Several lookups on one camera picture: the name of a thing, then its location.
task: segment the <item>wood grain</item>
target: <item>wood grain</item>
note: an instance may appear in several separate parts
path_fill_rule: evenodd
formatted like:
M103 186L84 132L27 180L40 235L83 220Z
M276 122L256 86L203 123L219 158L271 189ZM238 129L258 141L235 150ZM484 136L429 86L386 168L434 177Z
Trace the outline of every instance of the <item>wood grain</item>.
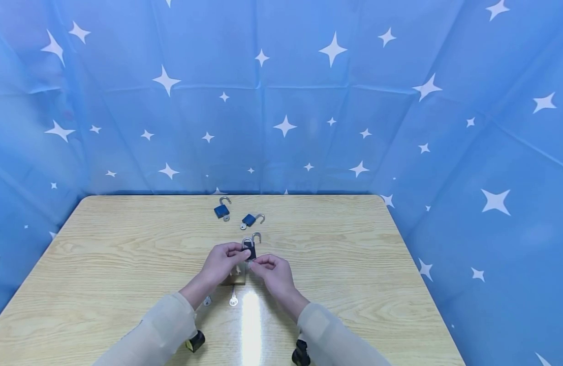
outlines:
M394 365L463 365L377 196L94 196L78 205L0 316L0 365L90 365L163 294L186 284L217 243L262 233L258 255L292 265L296 286ZM247 213L266 216L246 231ZM248 273L228 305L201 306L207 342L168 365L291 365L296 327Z

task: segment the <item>white sleeve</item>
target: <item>white sleeve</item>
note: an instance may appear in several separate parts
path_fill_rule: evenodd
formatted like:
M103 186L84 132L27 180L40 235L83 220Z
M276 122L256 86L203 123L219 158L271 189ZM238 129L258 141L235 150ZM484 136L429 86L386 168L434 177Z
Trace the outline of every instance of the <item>white sleeve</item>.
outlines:
M169 294L93 366L163 366L195 334L194 309L180 293Z
M304 308L298 328L317 366L390 366L375 348L320 304L310 303Z

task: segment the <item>blue padlock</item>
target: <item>blue padlock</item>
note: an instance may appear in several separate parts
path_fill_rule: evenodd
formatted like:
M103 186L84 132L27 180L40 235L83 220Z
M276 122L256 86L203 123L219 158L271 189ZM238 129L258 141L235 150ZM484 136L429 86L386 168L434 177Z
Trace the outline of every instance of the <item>blue padlock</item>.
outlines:
M253 225L258 217L263 218L263 220L261 220L261 222L260 222L260 224L263 224L263 221L265 221L265 215L263 215L262 213L260 213L257 216L253 216L253 215L251 215L251 213L249 213L247 216L245 216L244 219L243 219L243 223L240 226L241 230L245 230L247 227L250 227L251 225Z
M229 204L231 204L231 200L229 200L229 197L227 196L221 197L219 200L221 205L214 209L214 213L216 213L217 218L223 219L223 221L228 221L230 219L229 217L230 212L229 209L223 204L223 200L227 200L229 201Z

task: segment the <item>blue backdrop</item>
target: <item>blue backdrop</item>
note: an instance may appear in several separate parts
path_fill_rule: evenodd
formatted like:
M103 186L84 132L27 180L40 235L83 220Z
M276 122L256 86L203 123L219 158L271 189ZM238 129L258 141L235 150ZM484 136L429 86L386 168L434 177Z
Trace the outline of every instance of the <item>blue backdrop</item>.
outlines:
M467 365L563 365L563 0L0 0L0 312L82 197L215 191L380 194Z

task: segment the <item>silver key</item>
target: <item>silver key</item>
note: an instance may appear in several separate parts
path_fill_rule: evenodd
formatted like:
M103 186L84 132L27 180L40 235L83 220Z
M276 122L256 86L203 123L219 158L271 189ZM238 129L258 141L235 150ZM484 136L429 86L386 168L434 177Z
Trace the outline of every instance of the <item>silver key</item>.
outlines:
M239 300L237 299L237 296L235 295L235 286L233 286L233 294L231 296L231 300L229 300L229 305L236 306L237 304L239 304Z

